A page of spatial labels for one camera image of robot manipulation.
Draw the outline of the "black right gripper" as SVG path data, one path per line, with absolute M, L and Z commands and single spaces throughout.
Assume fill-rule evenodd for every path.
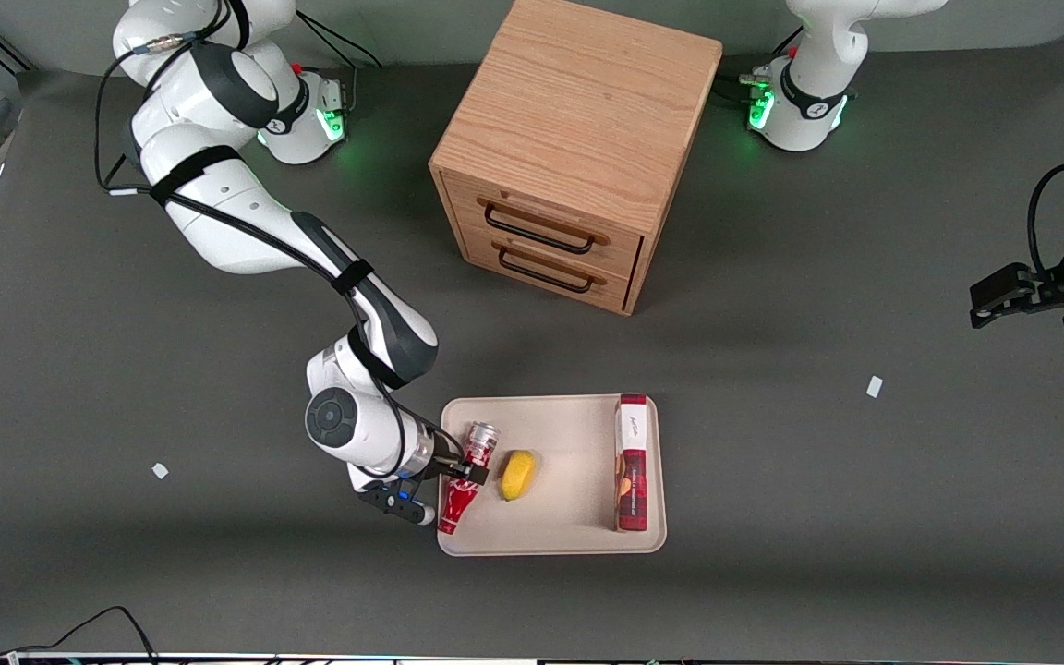
M 476 485 L 485 485 L 491 473 L 486 465 L 473 465 L 469 451 L 465 449 L 459 449 L 456 454 L 436 453 L 430 459 L 428 466 L 429 479 L 444 477 Z

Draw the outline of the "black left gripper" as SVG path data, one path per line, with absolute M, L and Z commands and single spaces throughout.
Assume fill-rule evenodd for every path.
M 1064 307 L 1064 282 L 1048 281 L 1023 262 L 1010 262 L 1004 268 L 980 279 L 970 287 L 970 323 L 980 330 L 1000 317 L 998 307 L 1009 306 L 1016 314 Z

